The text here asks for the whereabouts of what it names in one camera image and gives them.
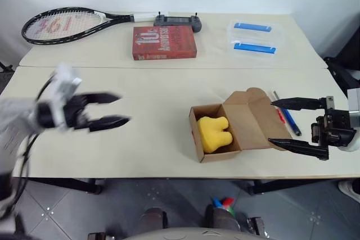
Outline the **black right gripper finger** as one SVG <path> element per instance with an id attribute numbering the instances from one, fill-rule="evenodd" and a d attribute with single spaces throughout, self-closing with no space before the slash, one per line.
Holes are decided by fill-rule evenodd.
<path id="1" fill-rule="evenodd" d="M 287 110 L 327 110 L 326 98 L 285 98 L 273 101 L 271 105 Z"/>
<path id="2" fill-rule="evenodd" d="M 322 161 L 327 161 L 329 159 L 328 146 L 315 146 L 309 144 L 308 142 L 294 139 L 268 138 L 268 141 L 275 146 L 288 150 L 292 153 L 316 157 Z"/>

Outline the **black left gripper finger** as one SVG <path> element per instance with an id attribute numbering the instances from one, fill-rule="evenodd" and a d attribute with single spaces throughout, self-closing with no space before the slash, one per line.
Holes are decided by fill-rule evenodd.
<path id="1" fill-rule="evenodd" d="M 119 116 L 119 115 L 104 116 L 100 119 L 89 121 L 88 129 L 90 132 L 114 129 L 125 125 L 129 121 L 130 118 L 126 116 Z"/>
<path id="2" fill-rule="evenodd" d="M 84 105 L 109 104 L 121 99 L 121 96 L 109 92 L 96 92 L 83 94 Z"/>

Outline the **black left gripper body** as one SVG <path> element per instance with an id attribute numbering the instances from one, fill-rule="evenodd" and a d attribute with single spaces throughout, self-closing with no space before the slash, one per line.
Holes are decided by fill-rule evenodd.
<path id="1" fill-rule="evenodd" d="M 68 129 L 91 129 L 91 121 L 87 118 L 84 110 L 89 103 L 93 103 L 94 95 L 90 93 L 77 94 L 72 96 L 63 107 L 65 124 Z"/>

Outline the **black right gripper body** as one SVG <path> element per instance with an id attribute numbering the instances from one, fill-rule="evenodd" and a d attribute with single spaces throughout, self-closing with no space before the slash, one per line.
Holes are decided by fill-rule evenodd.
<path id="1" fill-rule="evenodd" d="M 357 132 L 351 126 L 349 111 L 335 109 L 332 96 L 313 99 L 310 104 L 312 110 L 325 112 L 311 125 L 312 142 L 319 146 L 347 147 Z"/>

